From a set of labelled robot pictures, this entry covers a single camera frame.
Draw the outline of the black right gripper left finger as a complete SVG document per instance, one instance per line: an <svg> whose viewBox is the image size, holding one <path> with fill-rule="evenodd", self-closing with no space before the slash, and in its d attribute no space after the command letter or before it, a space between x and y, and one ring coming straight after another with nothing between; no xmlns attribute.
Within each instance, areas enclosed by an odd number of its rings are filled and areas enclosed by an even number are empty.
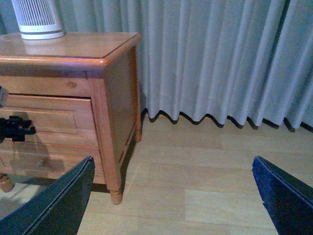
<svg viewBox="0 0 313 235"><path fill-rule="evenodd" d="M2 235L75 235L95 174L91 156L0 221Z"/></svg>

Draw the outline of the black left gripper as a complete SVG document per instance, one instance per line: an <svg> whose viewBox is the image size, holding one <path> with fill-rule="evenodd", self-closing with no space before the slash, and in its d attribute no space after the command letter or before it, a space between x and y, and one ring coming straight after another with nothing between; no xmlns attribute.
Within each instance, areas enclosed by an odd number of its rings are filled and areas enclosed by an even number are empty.
<svg viewBox="0 0 313 235"><path fill-rule="evenodd" d="M0 118L0 142L5 139L12 141L25 141L25 135L34 135L36 129L32 120L24 120L20 116L9 116L9 118Z"/></svg>

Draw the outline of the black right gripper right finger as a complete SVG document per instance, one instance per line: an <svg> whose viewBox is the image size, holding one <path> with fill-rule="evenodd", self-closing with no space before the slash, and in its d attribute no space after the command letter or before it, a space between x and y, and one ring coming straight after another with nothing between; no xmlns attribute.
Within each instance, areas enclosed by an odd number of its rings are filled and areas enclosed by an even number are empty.
<svg viewBox="0 0 313 235"><path fill-rule="evenodd" d="M252 173L263 204L280 235L313 233L313 188L257 156Z"/></svg>

